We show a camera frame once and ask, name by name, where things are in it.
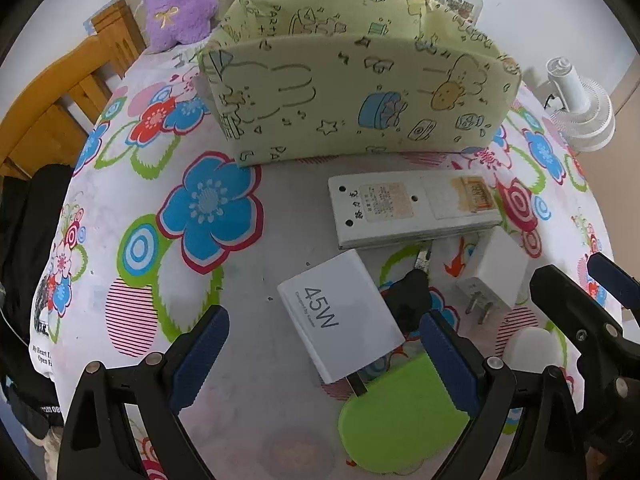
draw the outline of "black bag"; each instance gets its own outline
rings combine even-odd
[[[53,164],[28,182],[7,177],[0,202],[0,376],[10,381],[0,380],[14,415],[38,438],[44,427],[62,426],[63,419],[53,382],[31,365],[31,301],[49,263],[72,174],[72,168]]]

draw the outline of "purple plush toy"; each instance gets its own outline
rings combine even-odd
[[[144,0],[146,33],[152,52],[195,43],[211,32],[210,19],[218,0]]]

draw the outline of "floral tablecloth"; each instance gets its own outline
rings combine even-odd
[[[194,405],[180,414],[216,477],[372,477],[351,461],[338,437],[347,384],[322,384],[276,286],[338,253],[329,177],[425,168],[481,171],[502,226],[531,257],[513,310],[496,311],[479,326],[480,312],[465,315],[466,298],[454,287],[478,235],[436,241],[434,307],[486,356],[501,355],[524,326],[556,334],[580,408],[577,352],[532,304],[528,281],[537,267],[556,264],[620,320],[619,304],[586,270],[591,253],[611,256],[611,248],[575,157],[529,89],[522,86],[490,147],[475,153],[321,157],[239,168],[196,94],[197,73],[193,49],[140,57],[82,150],[42,293],[33,302],[33,362],[55,380],[64,415],[89,361],[136,364],[148,352],[165,351],[219,303],[229,312],[230,335]],[[418,249],[405,244],[360,255],[382,290],[412,267]],[[370,380],[421,351],[410,335],[362,375]],[[139,416],[130,416],[145,466],[157,470]],[[515,420],[513,412],[505,442]],[[428,478],[444,454],[416,465],[414,476]],[[492,462],[485,477],[494,478],[498,467]]]

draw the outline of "blue gripper pad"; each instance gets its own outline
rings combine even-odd
[[[629,310],[640,310],[640,283],[602,253],[587,261],[587,272]]]
[[[229,335],[229,313],[220,307],[174,373],[169,408],[175,415],[191,406]]]
[[[420,319],[420,341],[455,407],[471,418],[478,416],[480,402],[476,377],[430,313]]]

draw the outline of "power strip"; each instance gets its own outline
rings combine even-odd
[[[329,193],[340,249],[443,238],[502,220],[482,176],[473,171],[334,176]]]

